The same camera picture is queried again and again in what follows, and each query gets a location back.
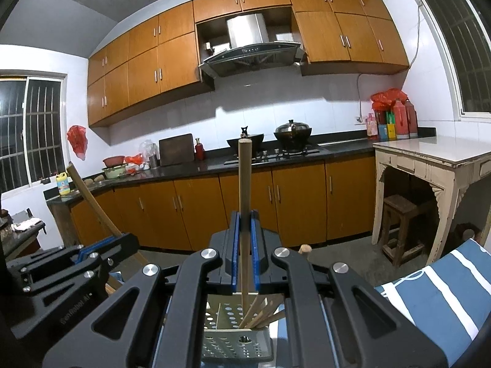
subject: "range hood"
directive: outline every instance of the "range hood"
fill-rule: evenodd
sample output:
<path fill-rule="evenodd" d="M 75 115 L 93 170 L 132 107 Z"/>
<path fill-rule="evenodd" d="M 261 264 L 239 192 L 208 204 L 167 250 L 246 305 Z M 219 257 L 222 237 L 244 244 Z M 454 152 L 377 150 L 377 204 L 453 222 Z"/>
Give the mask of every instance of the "range hood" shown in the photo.
<path fill-rule="evenodd" d="M 199 66 L 213 78 L 289 66 L 300 62 L 305 55 L 300 43 L 269 41 L 261 13 L 229 19 L 227 28 L 231 49 L 205 59 Z"/>

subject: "black countertop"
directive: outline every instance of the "black countertop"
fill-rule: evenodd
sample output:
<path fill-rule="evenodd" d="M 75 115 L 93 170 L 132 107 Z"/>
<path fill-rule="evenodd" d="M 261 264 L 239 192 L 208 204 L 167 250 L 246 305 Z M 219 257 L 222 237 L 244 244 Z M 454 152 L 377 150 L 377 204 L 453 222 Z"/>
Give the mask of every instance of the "black countertop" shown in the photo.
<path fill-rule="evenodd" d="M 289 159 L 270 158 L 268 161 L 254 163 L 252 169 L 259 167 L 277 167 L 282 165 L 302 164 L 313 162 L 316 160 L 331 160 L 341 156 L 356 155 L 358 153 L 371 152 L 374 150 L 373 143 L 368 139 L 359 139 L 352 141 L 343 141 L 330 143 L 325 146 L 313 145 L 319 150 L 318 153 L 312 153 L 305 156 L 292 156 Z M 99 192 L 110 189 L 115 186 L 135 185 L 144 182 L 155 182 L 160 180 L 172 180 L 177 178 L 192 178 L 200 175 L 227 173 L 237 171 L 238 164 L 224 164 L 227 161 L 234 160 L 233 155 L 221 157 L 211 157 L 203 161 L 195 161 L 191 163 L 183 163 L 166 167 L 158 167 L 156 169 L 143 170 L 135 175 L 126 175 L 121 178 L 112 180 L 104 180 L 89 186 L 92 192 Z M 47 205 L 53 204 L 72 204 L 82 198 L 78 191 L 72 191 L 65 196 L 55 196 L 46 200 Z"/>

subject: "countertop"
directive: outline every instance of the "countertop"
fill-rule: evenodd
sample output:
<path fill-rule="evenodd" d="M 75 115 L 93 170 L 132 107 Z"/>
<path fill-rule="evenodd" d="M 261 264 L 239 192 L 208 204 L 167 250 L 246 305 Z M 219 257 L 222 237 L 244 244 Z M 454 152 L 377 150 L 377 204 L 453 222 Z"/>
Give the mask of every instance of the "countertop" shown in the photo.
<path fill-rule="evenodd" d="M 270 158 L 268 161 L 262 161 L 260 163 L 254 163 L 252 169 L 258 167 L 275 167 L 291 164 L 302 164 L 306 162 L 316 160 L 330 160 L 340 156 L 356 155 L 358 153 L 373 151 L 373 141 L 368 139 L 343 141 L 329 143 L 328 145 L 313 147 L 319 150 L 318 153 L 313 153 L 306 156 L 292 156 L 289 159 L 279 160 L 276 158 Z M 233 160 L 234 156 L 227 155 L 221 157 L 215 157 L 205 159 L 203 161 L 195 161 L 191 163 L 183 163 L 179 165 L 172 165 L 166 167 L 158 167 L 156 169 L 143 170 L 135 175 L 126 175 L 121 178 L 112 180 L 104 180 L 98 182 L 89 187 L 92 192 L 103 191 L 114 186 L 134 185 L 144 182 L 155 182 L 159 180 L 172 180 L 178 178 L 192 178 L 200 175 L 217 174 L 234 172 L 239 168 L 238 164 L 224 163 Z M 82 198 L 82 195 L 78 191 L 72 191 L 65 196 L 55 196 L 46 200 L 47 205 L 52 204 L 72 204 Z"/>
<path fill-rule="evenodd" d="M 377 142 L 373 146 L 377 149 L 409 152 L 434 158 L 453 166 L 491 154 L 491 144 L 445 136 Z"/>

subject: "pot lid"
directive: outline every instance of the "pot lid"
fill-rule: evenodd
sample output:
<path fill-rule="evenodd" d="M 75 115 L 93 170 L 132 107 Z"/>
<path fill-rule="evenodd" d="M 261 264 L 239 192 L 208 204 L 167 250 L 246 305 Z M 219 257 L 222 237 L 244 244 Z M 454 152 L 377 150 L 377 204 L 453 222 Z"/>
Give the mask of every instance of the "pot lid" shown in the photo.
<path fill-rule="evenodd" d="M 275 133 L 287 133 L 298 130 L 308 130 L 310 128 L 309 125 L 302 123 L 300 121 L 293 121 L 293 119 L 288 120 L 288 123 L 279 126 Z"/>

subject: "red thermos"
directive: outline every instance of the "red thermos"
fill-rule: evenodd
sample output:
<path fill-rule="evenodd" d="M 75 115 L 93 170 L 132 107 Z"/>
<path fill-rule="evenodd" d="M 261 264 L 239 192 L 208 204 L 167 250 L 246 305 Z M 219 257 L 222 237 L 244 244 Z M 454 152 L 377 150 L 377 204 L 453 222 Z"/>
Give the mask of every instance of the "red thermos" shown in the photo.
<path fill-rule="evenodd" d="M 418 118 L 416 115 L 416 110 L 414 109 L 414 105 L 409 101 L 409 98 L 406 99 L 404 103 L 404 107 L 406 108 L 406 113 L 408 115 L 408 126 L 409 126 L 409 137 L 417 138 L 418 137 Z"/>
<path fill-rule="evenodd" d="M 392 108 L 396 119 L 396 134 L 398 140 L 407 140 L 409 138 L 408 115 L 406 108 L 400 99 L 396 99 L 396 103 Z"/>

